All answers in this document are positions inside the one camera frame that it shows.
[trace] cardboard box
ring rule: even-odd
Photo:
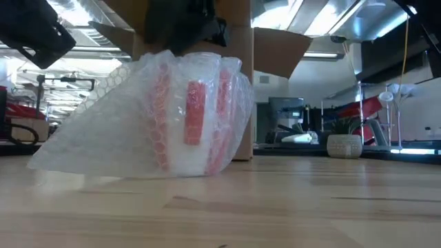
[[[30,127],[35,130],[39,135],[39,142],[47,141],[49,137],[49,123],[45,120],[37,120],[31,118],[12,118],[11,123]],[[19,141],[32,142],[34,140],[34,136],[29,131],[17,127],[12,128],[11,136]]]
[[[148,0],[103,0],[134,32],[93,23],[92,25],[114,45],[127,52],[134,60],[146,52],[160,52],[161,45],[143,42],[145,14]],[[215,52],[222,56],[234,56],[243,62],[242,73],[253,81],[253,71],[258,70],[289,78],[311,44],[303,35],[282,30],[251,28],[250,0],[222,0],[216,2],[216,14],[227,21],[229,43],[226,48],[201,41],[185,51]],[[252,124],[248,123],[236,160],[247,161],[252,157]]]

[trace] table surface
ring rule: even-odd
[[[1,247],[440,247],[441,167],[255,157],[208,178],[36,172],[0,158]]]

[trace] bubble wrap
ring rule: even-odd
[[[233,159],[254,102],[241,62],[146,54],[117,68],[28,167],[93,176],[204,176]]]

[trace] ceiling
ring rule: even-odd
[[[98,21],[107,25],[130,30],[131,27],[101,0],[48,0],[59,13],[62,24],[71,32],[78,47],[114,48],[105,37],[88,25]],[[351,42],[372,40],[385,34],[391,23],[403,22],[404,12],[392,0],[253,0],[260,3],[260,12],[254,13],[253,26],[275,28],[314,37],[310,52],[343,53],[340,44],[330,41],[329,35],[347,37]],[[40,70],[16,51],[0,44],[0,58],[8,60],[9,68],[17,75],[14,84],[18,90],[26,84],[37,85],[38,74],[47,77],[76,76],[94,78],[98,82],[106,77],[121,62],[129,61],[121,51],[69,52],[47,70]],[[66,85],[60,81],[48,81],[41,111],[47,112],[53,120],[67,117],[74,106],[87,96],[84,90],[63,91],[62,89],[87,88],[87,83]]]

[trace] wooden table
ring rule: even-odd
[[[441,167],[256,157],[209,178],[97,178],[0,158],[0,246],[441,247]]]

